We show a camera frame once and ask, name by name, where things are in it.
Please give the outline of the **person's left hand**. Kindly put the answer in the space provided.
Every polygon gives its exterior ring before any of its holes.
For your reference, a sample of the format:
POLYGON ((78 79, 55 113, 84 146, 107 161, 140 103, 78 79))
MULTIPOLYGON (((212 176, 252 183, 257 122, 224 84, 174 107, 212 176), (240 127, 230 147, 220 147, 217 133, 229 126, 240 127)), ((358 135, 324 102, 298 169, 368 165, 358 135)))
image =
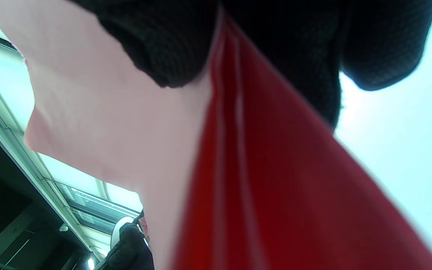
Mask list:
POLYGON ((154 270, 152 253, 134 222, 118 223, 110 239, 110 251, 95 270, 154 270))

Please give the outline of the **person's right hand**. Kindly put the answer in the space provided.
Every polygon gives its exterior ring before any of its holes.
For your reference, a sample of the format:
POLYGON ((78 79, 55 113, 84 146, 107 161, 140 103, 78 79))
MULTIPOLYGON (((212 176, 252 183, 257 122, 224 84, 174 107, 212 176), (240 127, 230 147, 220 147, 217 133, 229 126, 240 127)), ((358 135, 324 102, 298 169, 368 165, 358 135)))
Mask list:
POLYGON ((365 91, 408 77, 432 26, 432 0, 74 0, 160 87, 183 87, 209 55, 222 5, 331 128, 339 73, 365 91))

